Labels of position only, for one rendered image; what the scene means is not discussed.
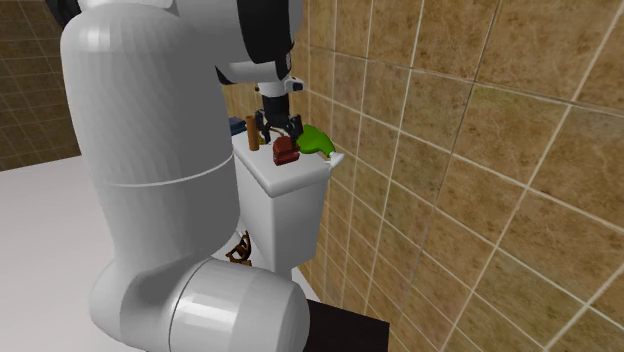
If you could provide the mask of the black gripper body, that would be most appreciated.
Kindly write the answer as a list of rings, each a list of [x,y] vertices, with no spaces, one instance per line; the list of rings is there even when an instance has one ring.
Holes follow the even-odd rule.
[[[262,96],[265,118],[271,126],[286,126],[289,123],[289,97],[287,94],[278,97]]]

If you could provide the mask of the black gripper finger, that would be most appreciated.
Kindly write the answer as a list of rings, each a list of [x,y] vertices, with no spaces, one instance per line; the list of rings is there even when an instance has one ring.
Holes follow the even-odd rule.
[[[303,127],[303,123],[301,120],[301,116],[297,114],[297,115],[289,117],[286,123],[285,130],[291,139],[291,143],[295,145],[297,143],[298,138],[304,132],[304,127]]]
[[[271,142],[271,136],[270,136],[270,124],[269,123],[265,123],[265,112],[263,109],[258,109],[255,112],[255,121],[256,121],[256,128],[259,131],[259,133],[262,135],[264,143],[268,144]]]

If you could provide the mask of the brown wooden cylinder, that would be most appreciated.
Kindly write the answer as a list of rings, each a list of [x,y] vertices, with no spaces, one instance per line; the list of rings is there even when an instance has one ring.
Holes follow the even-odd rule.
[[[259,150],[259,137],[258,137],[258,129],[256,125],[256,118],[254,115],[246,116],[245,122],[246,122],[249,150],[258,151]]]

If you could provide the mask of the green spray bottle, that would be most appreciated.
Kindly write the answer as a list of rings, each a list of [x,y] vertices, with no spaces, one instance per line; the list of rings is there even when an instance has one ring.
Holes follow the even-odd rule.
[[[325,163],[328,164],[330,168],[338,166],[345,157],[343,153],[336,151],[333,142],[324,132],[309,124],[303,126],[303,132],[297,138],[296,144],[301,153],[323,153],[327,158]]]

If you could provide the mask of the red box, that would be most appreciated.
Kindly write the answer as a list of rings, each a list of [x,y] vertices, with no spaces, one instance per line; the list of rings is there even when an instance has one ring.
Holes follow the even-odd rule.
[[[273,143],[273,161],[277,166],[297,161],[300,148],[289,136],[280,136]]]

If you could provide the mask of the brown curved wooden figure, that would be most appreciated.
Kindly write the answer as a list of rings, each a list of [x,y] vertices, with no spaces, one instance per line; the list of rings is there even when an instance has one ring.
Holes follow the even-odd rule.
[[[226,249],[227,252],[225,256],[230,262],[249,267],[252,266],[252,261],[250,260],[252,245],[247,231],[235,232],[230,240],[230,244],[226,246]]]

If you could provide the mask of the dark robot stand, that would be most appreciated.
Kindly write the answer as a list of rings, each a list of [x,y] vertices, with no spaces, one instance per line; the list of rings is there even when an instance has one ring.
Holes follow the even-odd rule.
[[[308,301],[310,329],[303,352],[388,352],[390,324]]]

